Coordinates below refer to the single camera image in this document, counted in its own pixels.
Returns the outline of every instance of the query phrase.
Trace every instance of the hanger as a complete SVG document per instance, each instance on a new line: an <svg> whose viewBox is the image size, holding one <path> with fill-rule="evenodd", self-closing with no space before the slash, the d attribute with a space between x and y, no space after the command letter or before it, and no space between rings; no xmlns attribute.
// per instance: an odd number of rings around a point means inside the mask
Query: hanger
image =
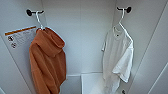
<svg viewBox="0 0 168 94"><path fill-rule="evenodd" d="M122 8L122 16L121 16L121 19L120 19L120 21L118 22L118 24L114 26L115 29L117 29L116 27L119 25L119 26L121 26L122 29L125 30L124 26L123 26L122 23L121 23L122 19L124 18L124 12L125 12L125 9Z"/></svg>
<svg viewBox="0 0 168 94"><path fill-rule="evenodd" d="M38 17L38 12L39 12L39 11L36 11L37 21L38 21L38 23L40 24L41 29L44 29L44 27L43 27L43 25L41 24L40 19L39 19L39 17Z"/></svg>

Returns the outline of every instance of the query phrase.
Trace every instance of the hoodie hood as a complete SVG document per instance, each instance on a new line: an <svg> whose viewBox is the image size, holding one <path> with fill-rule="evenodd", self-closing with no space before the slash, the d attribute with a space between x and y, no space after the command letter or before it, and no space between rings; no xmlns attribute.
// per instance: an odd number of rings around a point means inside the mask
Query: hoodie hood
<svg viewBox="0 0 168 94"><path fill-rule="evenodd" d="M50 28L37 29L35 42L41 50L50 57L55 57L60 53L65 45L65 42Z"/></svg>

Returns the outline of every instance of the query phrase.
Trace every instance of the white t-shirt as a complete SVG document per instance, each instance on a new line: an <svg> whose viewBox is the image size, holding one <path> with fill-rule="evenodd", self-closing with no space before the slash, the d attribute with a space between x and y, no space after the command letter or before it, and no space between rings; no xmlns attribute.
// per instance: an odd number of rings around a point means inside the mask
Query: white t-shirt
<svg viewBox="0 0 168 94"><path fill-rule="evenodd" d="M126 29L118 31L113 27L106 35L102 51L105 92L114 94L119 87L120 78L128 82L132 67L133 40Z"/></svg>

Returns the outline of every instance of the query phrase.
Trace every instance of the t-shirt sleeve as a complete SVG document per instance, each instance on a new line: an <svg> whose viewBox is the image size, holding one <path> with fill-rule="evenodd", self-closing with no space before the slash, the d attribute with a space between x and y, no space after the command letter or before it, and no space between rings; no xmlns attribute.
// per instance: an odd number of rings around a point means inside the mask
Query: t-shirt sleeve
<svg viewBox="0 0 168 94"><path fill-rule="evenodd" d="M108 33L106 34L106 37L105 37L105 40L104 40L104 43L101 49L103 52L105 51L105 48L106 48L107 36L108 36Z"/></svg>
<svg viewBox="0 0 168 94"><path fill-rule="evenodd" d="M131 67L132 67L132 59L133 59L133 44L131 43L130 46L126 49L123 56L120 58L114 69L112 70L113 73L119 75L119 77L124 81L128 82Z"/></svg>

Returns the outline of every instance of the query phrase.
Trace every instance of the hoodie sleeve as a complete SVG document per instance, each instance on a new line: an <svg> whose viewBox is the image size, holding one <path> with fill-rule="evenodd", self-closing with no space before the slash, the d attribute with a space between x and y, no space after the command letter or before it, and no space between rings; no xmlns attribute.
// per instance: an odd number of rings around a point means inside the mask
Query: hoodie sleeve
<svg viewBox="0 0 168 94"><path fill-rule="evenodd" d="M38 48L38 45L31 45L29 48L29 53L31 72L37 94L50 94L50 92L53 92L52 90L50 90L50 87L53 87L54 85L50 84L49 81L52 82L54 79L52 79L50 74L46 73L48 72L48 70L46 68L46 65L44 64L45 60L40 49Z"/></svg>
<svg viewBox="0 0 168 94"><path fill-rule="evenodd" d="M130 76L133 49L133 44L131 43L112 71L113 73L118 74L124 82L128 82Z"/></svg>

